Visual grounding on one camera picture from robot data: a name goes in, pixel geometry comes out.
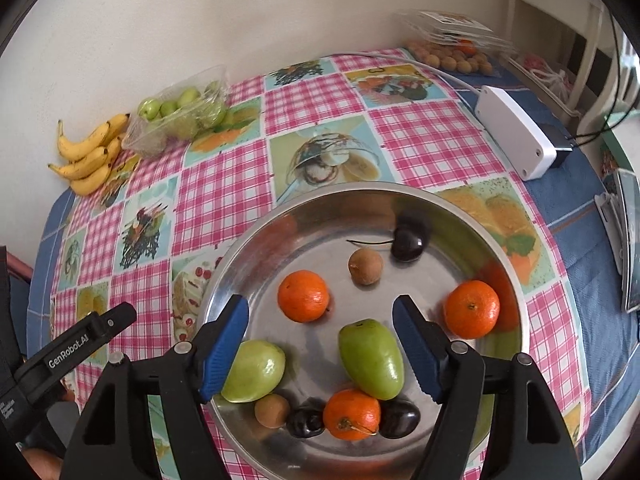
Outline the person's left hand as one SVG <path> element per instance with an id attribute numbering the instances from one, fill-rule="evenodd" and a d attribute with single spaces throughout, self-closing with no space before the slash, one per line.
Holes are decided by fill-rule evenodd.
<path id="1" fill-rule="evenodd" d="M 40 479 L 60 478 L 66 446 L 78 421 L 75 393 L 66 390 L 46 418 L 27 437 L 22 454 Z"/>

